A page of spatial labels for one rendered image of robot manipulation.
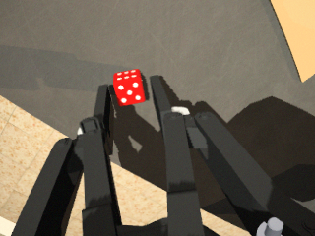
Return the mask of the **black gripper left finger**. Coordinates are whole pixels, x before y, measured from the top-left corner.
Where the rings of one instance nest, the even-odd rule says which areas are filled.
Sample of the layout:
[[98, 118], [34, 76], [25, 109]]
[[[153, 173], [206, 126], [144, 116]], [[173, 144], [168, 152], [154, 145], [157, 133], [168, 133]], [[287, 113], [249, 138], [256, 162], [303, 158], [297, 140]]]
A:
[[109, 157], [114, 108], [108, 85], [98, 86], [94, 116], [79, 125], [76, 139], [54, 144], [11, 236], [65, 236], [83, 173], [83, 236], [118, 236], [116, 226], [123, 224]]

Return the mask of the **red die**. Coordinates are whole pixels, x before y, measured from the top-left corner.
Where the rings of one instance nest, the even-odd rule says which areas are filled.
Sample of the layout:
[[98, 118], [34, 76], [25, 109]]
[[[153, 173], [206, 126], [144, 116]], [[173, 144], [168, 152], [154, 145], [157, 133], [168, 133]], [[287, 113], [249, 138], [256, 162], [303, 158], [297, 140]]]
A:
[[145, 101], [140, 70], [115, 73], [113, 85], [119, 106]]

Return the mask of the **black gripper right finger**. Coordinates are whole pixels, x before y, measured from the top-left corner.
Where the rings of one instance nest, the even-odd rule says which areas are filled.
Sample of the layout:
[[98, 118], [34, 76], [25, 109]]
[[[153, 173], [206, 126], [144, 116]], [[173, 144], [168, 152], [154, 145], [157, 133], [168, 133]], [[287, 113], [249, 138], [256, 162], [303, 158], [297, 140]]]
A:
[[315, 213], [285, 195], [213, 113], [191, 117], [187, 108], [171, 107], [159, 76], [150, 81], [165, 136], [168, 236], [205, 236], [189, 148], [202, 156], [251, 236], [315, 236]]

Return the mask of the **tan flat mat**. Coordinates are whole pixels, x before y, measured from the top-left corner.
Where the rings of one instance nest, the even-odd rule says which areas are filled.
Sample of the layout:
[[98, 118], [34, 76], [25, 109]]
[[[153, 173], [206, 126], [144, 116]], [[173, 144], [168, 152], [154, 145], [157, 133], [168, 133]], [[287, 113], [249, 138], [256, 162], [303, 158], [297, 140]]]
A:
[[298, 77], [315, 74], [315, 0], [269, 0]]

